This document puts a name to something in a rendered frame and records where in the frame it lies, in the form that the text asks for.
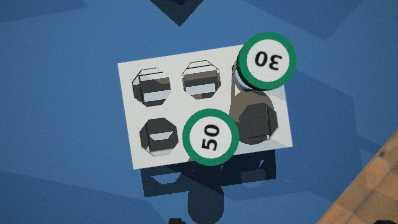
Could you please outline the blue bench mat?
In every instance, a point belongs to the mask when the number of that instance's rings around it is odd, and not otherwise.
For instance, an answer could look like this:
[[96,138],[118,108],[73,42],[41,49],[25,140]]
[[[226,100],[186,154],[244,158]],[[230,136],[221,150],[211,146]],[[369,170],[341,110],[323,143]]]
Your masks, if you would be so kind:
[[[297,55],[292,146],[133,169],[118,63]],[[316,224],[398,129],[398,0],[0,0],[0,224]]]

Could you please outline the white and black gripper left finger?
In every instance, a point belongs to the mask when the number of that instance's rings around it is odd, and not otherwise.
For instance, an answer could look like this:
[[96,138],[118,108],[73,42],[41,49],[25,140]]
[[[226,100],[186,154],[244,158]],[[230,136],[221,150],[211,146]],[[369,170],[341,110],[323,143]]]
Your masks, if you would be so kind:
[[170,218],[168,224],[186,224],[186,222],[181,221],[181,218]]

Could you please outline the white tube rack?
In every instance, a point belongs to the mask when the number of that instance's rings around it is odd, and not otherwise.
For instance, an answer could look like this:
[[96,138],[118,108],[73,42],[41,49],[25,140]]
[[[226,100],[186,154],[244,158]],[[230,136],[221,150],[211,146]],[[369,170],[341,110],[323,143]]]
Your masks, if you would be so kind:
[[130,149],[145,168],[194,161],[184,149],[183,128],[208,108],[235,121],[234,155],[292,147],[284,85],[245,92],[234,84],[231,67],[243,45],[122,63]]

